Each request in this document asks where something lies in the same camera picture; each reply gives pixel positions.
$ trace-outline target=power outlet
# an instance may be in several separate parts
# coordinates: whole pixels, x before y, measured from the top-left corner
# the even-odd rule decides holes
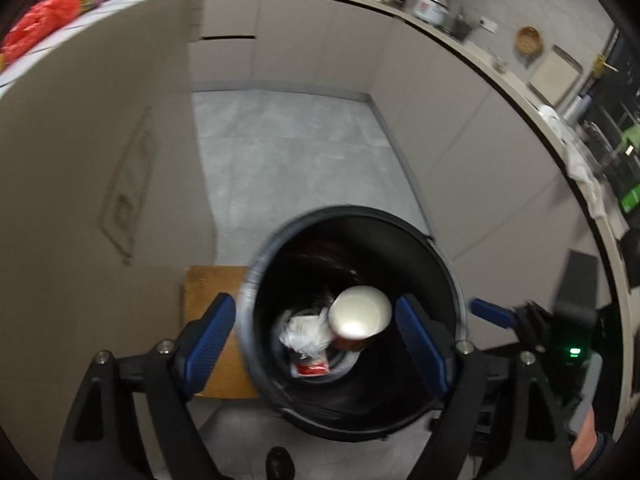
[[[495,31],[498,30],[498,24],[488,20],[487,18],[480,18],[480,27],[485,28],[489,32],[495,34]]]

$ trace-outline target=black container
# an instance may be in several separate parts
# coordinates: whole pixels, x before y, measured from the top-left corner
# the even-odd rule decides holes
[[[240,345],[262,397],[301,430],[344,442],[392,434],[434,405],[393,321],[343,377],[291,377],[276,336],[283,312],[359,284],[379,288],[392,304],[414,294],[452,335],[465,336],[462,295],[433,239],[367,207],[328,207],[283,227],[255,257],[238,299]]]

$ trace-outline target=trash bag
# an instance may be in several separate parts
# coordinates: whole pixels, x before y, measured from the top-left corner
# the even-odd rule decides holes
[[[21,17],[2,40],[4,62],[9,65],[52,32],[80,15],[80,0],[42,0]]]

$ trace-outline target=screw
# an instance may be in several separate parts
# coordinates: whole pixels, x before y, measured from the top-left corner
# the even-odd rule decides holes
[[[111,358],[111,352],[108,350],[100,350],[95,356],[94,361],[99,365],[105,364]]]
[[[156,345],[156,350],[161,354],[170,354],[174,348],[175,343],[170,339],[162,339],[162,341]]]
[[[536,356],[533,355],[531,352],[525,351],[522,354],[520,354],[520,360],[527,366],[530,366],[536,362]]]
[[[467,341],[466,339],[461,339],[456,343],[456,348],[461,354],[469,355],[473,352],[476,347],[471,341]]]

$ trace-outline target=crumpled plastic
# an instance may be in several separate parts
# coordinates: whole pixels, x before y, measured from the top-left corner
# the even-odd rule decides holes
[[[42,0],[21,17],[2,40],[4,62],[13,63],[49,34],[80,15],[80,0]]]
[[[324,308],[318,316],[293,316],[280,333],[280,342],[304,357],[320,358],[334,340],[329,327],[329,309]]]

